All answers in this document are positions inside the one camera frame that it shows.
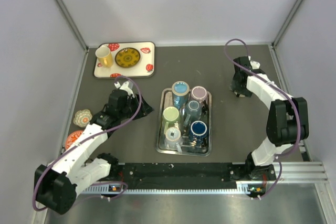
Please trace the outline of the lilac ceramic mug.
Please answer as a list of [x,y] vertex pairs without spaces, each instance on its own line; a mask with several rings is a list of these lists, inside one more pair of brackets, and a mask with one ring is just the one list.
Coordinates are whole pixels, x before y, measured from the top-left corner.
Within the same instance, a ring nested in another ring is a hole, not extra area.
[[208,97],[207,90],[202,86],[195,86],[191,89],[190,100],[203,103]]

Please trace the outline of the dark blue enamel mug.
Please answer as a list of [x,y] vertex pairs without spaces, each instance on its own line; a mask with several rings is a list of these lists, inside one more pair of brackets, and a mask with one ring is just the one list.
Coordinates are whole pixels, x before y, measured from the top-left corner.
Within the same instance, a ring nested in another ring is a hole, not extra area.
[[191,123],[188,131],[188,140],[192,146],[201,146],[207,143],[208,126],[203,121],[194,121]]

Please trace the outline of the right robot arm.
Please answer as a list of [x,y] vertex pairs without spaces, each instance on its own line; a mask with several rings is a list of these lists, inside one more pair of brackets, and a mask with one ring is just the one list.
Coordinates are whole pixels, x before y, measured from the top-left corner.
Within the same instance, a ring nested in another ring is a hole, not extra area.
[[266,138],[245,160],[246,176],[256,180],[269,171],[277,156],[289,153],[298,141],[309,136],[308,104],[304,98],[294,98],[278,88],[250,56],[233,62],[230,89],[237,97],[254,94],[268,109]]

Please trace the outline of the blue butterfly mug orange inside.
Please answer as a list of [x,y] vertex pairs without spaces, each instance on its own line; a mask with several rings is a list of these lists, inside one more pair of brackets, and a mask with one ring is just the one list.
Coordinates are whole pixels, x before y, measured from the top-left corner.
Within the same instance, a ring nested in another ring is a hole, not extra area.
[[173,106],[180,110],[188,103],[190,86],[185,81],[177,81],[172,85]]

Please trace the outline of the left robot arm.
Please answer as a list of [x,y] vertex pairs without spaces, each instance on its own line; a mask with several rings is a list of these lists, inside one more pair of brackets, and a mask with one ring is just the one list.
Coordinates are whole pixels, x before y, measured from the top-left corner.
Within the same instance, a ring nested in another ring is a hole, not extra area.
[[65,214],[77,197],[95,182],[117,178],[117,160],[109,154],[101,154],[89,165],[84,163],[113,132],[147,116],[153,108],[143,100],[141,93],[133,92],[135,83],[117,82],[115,86],[108,103],[92,117],[70,148],[49,165],[36,169],[32,197],[35,211],[40,211],[36,206],[39,202],[60,215]]

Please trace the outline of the grey-blue mug white inside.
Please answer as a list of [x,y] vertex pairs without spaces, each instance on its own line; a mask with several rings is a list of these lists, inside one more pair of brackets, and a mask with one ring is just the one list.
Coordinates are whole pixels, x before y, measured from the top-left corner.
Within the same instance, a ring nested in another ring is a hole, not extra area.
[[185,119],[183,122],[183,126],[187,127],[194,121],[200,119],[202,114],[202,106],[197,101],[189,101],[185,107]]

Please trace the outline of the clear plastic measuring cup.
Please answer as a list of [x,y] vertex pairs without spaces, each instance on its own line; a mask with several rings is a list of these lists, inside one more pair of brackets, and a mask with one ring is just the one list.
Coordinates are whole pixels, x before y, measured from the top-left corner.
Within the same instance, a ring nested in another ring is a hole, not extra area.
[[175,127],[170,127],[165,132],[165,146],[169,149],[182,153],[183,139],[181,131]]

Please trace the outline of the light green mug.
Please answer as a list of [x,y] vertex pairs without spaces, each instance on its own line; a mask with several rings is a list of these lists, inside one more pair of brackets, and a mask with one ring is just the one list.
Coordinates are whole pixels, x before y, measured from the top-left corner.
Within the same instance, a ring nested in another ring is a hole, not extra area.
[[168,128],[175,127],[177,129],[180,128],[180,111],[174,106],[168,106],[163,110],[162,114],[163,118],[163,132],[166,133]]

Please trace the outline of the cream mug black rim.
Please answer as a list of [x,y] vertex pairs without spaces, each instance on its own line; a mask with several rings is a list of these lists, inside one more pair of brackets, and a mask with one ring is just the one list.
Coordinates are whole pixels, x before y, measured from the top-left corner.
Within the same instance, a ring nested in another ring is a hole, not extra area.
[[249,97],[249,94],[246,94],[246,93],[239,93],[239,92],[234,91],[234,94],[235,94],[235,96],[238,97],[238,98]]

